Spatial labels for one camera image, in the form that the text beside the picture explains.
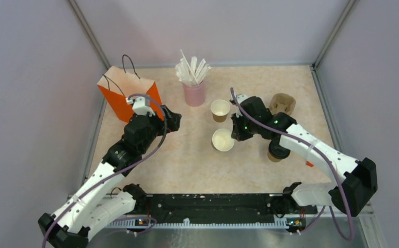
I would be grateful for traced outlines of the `black plastic cup lid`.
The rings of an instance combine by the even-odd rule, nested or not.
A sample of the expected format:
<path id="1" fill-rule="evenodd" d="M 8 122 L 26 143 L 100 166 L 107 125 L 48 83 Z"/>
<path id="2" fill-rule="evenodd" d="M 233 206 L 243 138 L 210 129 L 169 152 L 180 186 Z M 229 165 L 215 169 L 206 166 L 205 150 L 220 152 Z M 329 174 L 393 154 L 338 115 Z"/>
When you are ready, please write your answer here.
<path id="1" fill-rule="evenodd" d="M 277 159 L 286 159 L 291 151 L 279 145 L 277 141 L 271 141 L 268 146 L 268 152 Z"/>

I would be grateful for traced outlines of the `orange paper bag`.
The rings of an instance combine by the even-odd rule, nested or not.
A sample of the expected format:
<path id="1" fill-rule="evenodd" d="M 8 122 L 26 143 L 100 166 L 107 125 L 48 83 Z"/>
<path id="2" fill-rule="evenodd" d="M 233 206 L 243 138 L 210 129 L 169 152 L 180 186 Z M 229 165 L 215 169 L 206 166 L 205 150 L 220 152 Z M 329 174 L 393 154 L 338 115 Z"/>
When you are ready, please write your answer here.
<path id="1" fill-rule="evenodd" d="M 103 73 L 97 86 L 121 121 L 128 122 L 134 114 L 132 106 L 127 104 L 128 97 L 133 98 L 133 94 L 148 95 L 155 100 L 156 103 L 151 103 L 150 108 L 159 117 L 163 116 L 157 108 L 162 101 L 155 80 L 139 77 L 136 72 L 131 73 L 124 68 L 112 66 Z"/>

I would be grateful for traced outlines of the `brown paper coffee cup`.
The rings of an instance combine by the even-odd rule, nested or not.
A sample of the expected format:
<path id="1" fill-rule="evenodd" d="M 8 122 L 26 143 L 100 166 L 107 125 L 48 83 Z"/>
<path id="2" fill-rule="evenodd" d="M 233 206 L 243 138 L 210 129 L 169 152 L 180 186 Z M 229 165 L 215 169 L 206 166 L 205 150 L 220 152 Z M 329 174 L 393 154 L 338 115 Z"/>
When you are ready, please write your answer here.
<path id="1" fill-rule="evenodd" d="M 275 158 L 272 154 L 270 154 L 269 152 L 267 153 L 267 157 L 270 161 L 274 162 L 274 163 L 278 163 L 281 161 L 281 159 L 277 159 Z"/>

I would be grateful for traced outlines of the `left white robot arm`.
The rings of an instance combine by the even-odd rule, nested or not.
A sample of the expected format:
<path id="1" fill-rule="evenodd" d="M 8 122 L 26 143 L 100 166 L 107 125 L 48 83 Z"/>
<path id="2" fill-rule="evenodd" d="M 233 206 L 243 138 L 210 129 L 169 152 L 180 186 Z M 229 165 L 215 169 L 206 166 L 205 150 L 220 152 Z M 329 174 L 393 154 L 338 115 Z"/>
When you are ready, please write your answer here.
<path id="1" fill-rule="evenodd" d="M 42 246 L 86 247 L 92 238 L 119 216 L 141 213 L 146 207 L 144 191 L 138 186 L 101 204 L 108 191 L 130 171 L 149 158 L 148 148 L 156 137 L 165 138 L 180 127 L 181 114 L 161 105 L 163 118 L 156 114 L 134 114 L 124 126 L 121 139 L 112 145 L 82 187 L 54 213 L 43 214 L 38 224 L 44 235 Z"/>

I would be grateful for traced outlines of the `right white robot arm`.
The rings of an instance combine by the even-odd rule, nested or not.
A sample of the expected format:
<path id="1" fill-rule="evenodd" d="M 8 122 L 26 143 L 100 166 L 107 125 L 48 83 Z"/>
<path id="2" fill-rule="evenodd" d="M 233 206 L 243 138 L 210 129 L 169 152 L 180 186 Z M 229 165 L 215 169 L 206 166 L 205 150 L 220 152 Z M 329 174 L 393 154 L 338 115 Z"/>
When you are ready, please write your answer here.
<path id="1" fill-rule="evenodd" d="M 237 106 L 232 114 L 231 137 L 245 141 L 258 134 L 269 140 L 269 154 L 283 160 L 291 152 L 300 155 L 330 179 L 330 183 L 294 183 L 283 206 L 290 213 L 303 206 L 334 206 L 356 217 L 378 190 L 376 164 L 369 158 L 358 160 L 335 150 L 310 134 L 290 115 L 272 114 L 263 101 L 243 94 L 231 98 Z"/>

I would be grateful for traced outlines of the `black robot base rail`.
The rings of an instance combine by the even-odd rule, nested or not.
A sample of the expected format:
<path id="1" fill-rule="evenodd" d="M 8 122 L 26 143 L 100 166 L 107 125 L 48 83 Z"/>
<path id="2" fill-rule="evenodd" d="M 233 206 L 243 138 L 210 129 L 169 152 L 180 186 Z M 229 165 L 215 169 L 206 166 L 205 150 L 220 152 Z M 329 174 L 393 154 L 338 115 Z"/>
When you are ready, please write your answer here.
<path id="1" fill-rule="evenodd" d="M 282 194 L 148 194 L 127 217 L 153 217 L 159 224 L 273 223 L 290 215 L 317 214 L 315 206 L 298 206 Z"/>

